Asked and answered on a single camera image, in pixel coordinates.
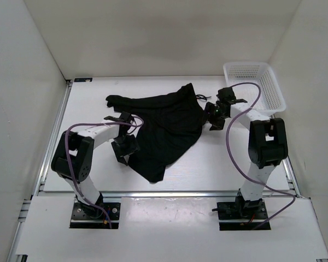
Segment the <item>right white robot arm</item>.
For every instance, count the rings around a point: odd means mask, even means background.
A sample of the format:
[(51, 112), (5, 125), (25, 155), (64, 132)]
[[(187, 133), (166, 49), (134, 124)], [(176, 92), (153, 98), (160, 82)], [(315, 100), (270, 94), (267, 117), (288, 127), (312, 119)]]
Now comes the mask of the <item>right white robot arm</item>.
[[(243, 99), (237, 100), (235, 104), (206, 104), (203, 123), (209, 122), (212, 125), (210, 130), (222, 130), (227, 118), (232, 119), (226, 130), (227, 152), (235, 168), (245, 178), (232, 211), (241, 218), (247, 218), (261, 206), (265, 188), (282, 193), (268, 186), (267, 181), (274, 169), (288, 156), (285, 123), (281, 118), (271, 119), (263, 115)], [(236, 121), (249, 131), (248, 155), (251, 163), (247, 174), (238, 166), (230, 149), (229, 134)]]

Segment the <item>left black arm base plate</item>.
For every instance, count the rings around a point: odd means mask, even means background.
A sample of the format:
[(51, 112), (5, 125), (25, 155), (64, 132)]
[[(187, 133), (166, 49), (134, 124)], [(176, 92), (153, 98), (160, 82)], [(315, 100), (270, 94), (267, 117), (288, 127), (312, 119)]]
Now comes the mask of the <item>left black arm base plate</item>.
[(120, 202), (104, 202), (103, 211), (94, 207), (86, 207), (84, 203), (74, 199), (69, 227), (71, 229), (118, 229), (120, 222)]

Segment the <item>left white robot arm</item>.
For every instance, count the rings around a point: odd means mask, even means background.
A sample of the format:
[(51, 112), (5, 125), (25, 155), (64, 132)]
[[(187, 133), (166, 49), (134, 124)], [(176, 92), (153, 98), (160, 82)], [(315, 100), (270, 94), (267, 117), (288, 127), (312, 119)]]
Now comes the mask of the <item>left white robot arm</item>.
[(103, 195), (90, 177), (94, 150), (110, 141), (116, 160), (127, 165), (128, 157), (140, 149), (130, 129), (143, 124), (140, 117), (123, 112), (119, 117), (107, 116), (100, 123), (74, 124), (62, 133), (51, 169), (71, 186), (81, 209), (91, 219), (111, 221)]

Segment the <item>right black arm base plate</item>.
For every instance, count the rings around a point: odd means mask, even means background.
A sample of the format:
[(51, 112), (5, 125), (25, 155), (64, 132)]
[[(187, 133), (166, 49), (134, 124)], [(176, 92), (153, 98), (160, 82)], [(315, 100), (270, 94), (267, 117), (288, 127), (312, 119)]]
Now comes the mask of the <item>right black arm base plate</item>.
[(218, 214), (220, 231), (251, 231), (251, 230), (271, 230), (269, 222), (263, 224), (268, 219), (265, 202), (242, 209), (236, 202), (218, 202), (212, 212)]

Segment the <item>black shorts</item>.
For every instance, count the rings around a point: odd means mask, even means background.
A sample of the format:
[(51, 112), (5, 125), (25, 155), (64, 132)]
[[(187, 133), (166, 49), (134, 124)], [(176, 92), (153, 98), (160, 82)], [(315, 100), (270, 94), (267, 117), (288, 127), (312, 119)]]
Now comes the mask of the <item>black shorts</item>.
[(203, 109), (191, 83), (178, 91), (147, 98), (109, 95), (107, 106), (140, 117), (144, 124), (136, 139), (139, 151), (128, 165), (150, 183), (163, 180), (166, 167), (176, 162), (202, 134)]

